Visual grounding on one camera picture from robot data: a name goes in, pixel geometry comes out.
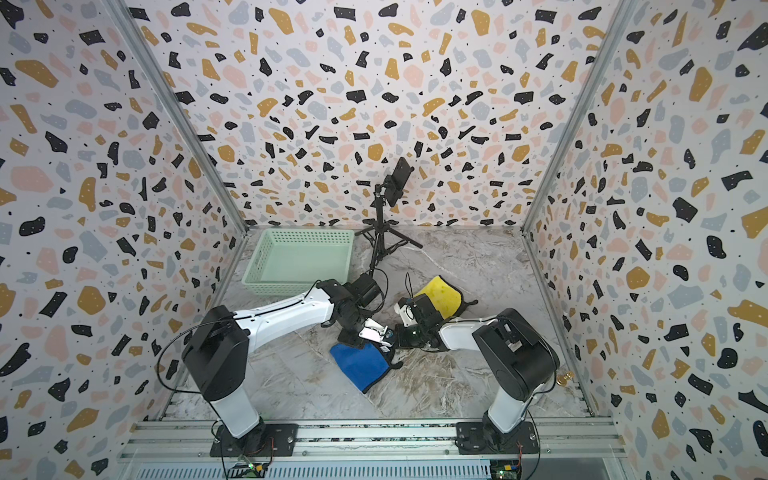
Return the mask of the blue grey dishcloth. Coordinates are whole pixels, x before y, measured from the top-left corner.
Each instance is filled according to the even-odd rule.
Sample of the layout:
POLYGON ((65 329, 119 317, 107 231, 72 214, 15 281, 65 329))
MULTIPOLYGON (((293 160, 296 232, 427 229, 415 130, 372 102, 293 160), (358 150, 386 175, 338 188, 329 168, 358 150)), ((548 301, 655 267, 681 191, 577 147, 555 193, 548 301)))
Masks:
POLYGON ((394 362, 393 349, 373 343, 366 343, 361 349, 337 344, 330 349, 330 354, 342 373, 363 394, 390 371, 403 366, 402 361, 394 362))

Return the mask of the yellow grey dishcloth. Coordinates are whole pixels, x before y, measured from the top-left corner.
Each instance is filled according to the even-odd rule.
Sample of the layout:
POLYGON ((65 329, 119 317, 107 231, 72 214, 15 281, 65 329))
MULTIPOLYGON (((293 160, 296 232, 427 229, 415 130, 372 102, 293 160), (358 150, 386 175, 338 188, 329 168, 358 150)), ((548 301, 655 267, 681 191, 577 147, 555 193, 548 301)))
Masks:
POLYGON ((477 300, 466 301, 463 293, 440 275, 421 288, 418 295, 426 295, 444 320, 459 317, 470 306, 478 304, 477 300))

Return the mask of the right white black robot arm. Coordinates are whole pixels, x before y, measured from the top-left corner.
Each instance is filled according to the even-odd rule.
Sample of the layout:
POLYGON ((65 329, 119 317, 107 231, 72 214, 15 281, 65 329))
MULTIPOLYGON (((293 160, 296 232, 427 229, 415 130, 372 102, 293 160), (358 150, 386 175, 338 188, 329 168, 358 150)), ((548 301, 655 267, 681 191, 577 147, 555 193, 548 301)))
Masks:
POLYGON ((400 299, 395 311, 402 320, 395 329, 399 348, 483 355, 499 385, 486 417, 500 434, 517 429, 533 397, 545 393, 560 366, 547 341, 513 308, 485 319, 446 320, 429 297, 420 294, 400 299))

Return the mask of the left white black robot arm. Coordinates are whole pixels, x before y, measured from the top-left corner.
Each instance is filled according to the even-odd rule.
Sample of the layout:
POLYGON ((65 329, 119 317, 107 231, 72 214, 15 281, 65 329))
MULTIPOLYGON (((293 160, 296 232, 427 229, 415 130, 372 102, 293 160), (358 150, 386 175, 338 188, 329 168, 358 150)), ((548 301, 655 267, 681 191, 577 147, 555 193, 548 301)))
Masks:
POLYGON ((367 273, 353 282, 318 281, 297 296, 250 310, 211 309, 182 353, 199 393, 240 440, 262 429, 246 385, 248 358, 268 343, 314 325, 338 325, 343 342, 358 347, 386 343, 388 328, 373 320, 369 305, 384 292, 367 273))

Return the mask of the black tripod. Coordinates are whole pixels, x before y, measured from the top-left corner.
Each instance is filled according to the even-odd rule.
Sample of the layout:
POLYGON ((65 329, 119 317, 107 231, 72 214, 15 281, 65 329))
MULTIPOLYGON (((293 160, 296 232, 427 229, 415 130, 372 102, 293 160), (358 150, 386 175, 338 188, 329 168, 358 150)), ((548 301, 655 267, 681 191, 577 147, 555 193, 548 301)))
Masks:
POLYGON ((374 201, 376 217, 366 228, 355 233, 356 236, 365 238, 371 246, 371 258, 368 264, 367 273, 373 275, 378 264, 387 256, 393 254, 397 249, 411 245, 417 249, 422 249, 423 245, 405 234, 398 232, 392 224, 385 220, 384 207, 388 202, 387 195, 392 192, 395 194, 395 201, 402 196, 402 190, 397 189, 390 181, 385 180, 374 187, 374 201), (398 238, 398 241, 391 246, 386 245, 386 235, 392 234, 398 238))

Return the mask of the mint green plastic basket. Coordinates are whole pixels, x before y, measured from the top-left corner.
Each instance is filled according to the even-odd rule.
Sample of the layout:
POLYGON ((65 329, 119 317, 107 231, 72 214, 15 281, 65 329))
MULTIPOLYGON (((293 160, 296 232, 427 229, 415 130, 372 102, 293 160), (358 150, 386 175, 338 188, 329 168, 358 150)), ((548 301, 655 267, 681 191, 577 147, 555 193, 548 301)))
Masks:
POLYGON ((292 297, 317 281, 348 280, 355 233, 337 229, 267 229, 241 284, 257 296, 292 297))

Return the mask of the black phone on tripod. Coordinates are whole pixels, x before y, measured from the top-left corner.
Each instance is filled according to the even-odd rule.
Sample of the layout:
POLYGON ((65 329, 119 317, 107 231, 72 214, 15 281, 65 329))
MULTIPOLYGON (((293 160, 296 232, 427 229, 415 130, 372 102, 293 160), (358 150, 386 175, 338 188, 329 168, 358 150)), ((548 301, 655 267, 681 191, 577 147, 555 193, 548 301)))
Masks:
POLYGON ((414 168, 405 157, 401 157, 394 170, 384 180, 384 198, 390 207, 395 207, 402 198, 406 184, 414 168))

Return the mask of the small brass object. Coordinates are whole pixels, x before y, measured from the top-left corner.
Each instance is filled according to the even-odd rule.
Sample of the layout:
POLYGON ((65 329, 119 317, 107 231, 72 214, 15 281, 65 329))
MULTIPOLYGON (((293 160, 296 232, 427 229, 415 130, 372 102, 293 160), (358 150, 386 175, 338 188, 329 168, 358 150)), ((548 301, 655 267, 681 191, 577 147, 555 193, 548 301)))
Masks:
POLYGON ((556 378, 556 383, 559 386, 565 387, 568 385, 568 383, 573 379, 573 373, 572 372, 566 372, 562 375, 558 375, 556 378))

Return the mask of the right green circuit board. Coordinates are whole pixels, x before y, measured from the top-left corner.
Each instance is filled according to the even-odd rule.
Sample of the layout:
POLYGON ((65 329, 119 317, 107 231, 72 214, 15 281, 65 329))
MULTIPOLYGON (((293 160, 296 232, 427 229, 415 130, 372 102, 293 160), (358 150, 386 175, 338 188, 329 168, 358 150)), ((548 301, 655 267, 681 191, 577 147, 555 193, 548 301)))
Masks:
POLYGON ((492 460, 489 478, 492 480, 520 480, 522 467, 518 460, 492 460))

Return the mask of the green circuit board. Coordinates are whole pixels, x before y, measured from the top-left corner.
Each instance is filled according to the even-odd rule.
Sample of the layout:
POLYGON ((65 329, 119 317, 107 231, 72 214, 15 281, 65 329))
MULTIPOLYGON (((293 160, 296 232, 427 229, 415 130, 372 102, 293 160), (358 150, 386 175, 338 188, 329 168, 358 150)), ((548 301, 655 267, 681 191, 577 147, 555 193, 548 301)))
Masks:
POLYGON ((520 480, 522 467, 518 460, 492 460, 489 478, 492 480, 520 480))
POLYGON ((236 462, 228 469, 227 479, 265 479, 269 463, 236 462))

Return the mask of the left green circuit board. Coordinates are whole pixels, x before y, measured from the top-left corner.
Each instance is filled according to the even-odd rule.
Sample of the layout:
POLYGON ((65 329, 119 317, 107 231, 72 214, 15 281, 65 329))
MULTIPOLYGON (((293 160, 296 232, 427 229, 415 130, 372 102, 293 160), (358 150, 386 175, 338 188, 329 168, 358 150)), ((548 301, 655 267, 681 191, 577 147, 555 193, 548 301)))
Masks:
POLYGON ((265 479, 269 463, 236 462, 228 469, 227 479, 265 479))

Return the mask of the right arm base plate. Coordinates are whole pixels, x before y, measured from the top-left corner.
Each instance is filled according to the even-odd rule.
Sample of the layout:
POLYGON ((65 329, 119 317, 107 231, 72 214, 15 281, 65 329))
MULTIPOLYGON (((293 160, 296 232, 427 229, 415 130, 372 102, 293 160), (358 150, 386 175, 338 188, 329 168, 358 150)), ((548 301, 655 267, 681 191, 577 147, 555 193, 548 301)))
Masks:
POLYGON ((530 421, 523 421, 508 433, 495 427, 489 418, 456 424, 456 440, 461 455, 538 454, 538 434, 530 421))

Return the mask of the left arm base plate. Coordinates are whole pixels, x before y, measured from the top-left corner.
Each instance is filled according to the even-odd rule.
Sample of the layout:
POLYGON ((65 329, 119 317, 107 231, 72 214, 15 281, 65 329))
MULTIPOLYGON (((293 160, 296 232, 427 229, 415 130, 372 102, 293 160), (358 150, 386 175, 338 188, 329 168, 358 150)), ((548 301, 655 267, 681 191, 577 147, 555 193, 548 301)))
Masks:
POLYGON ((219 425, 210 448, 211 457, 240 456, 290 457, 293 454, 298 425, 260 422, 241 438, 235 438, 225 425, 219 425))

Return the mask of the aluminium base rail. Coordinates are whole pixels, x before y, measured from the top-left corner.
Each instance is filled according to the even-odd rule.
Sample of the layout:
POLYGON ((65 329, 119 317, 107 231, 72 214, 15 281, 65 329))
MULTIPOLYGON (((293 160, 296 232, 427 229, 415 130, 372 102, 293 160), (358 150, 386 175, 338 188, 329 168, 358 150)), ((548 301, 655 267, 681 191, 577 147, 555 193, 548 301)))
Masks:
POLYGON ((521 479, 632 479, 607 418, 533 423, 540 452, 461 455, 456 424, 469 419, 278 420, 298 432, 290 457, 211 457, 219 423, 142 422, 118 457, 121 479, 227 479, 236 462, 269 463, 265 479, 490 479, 492 460, 518 460, 521 479))

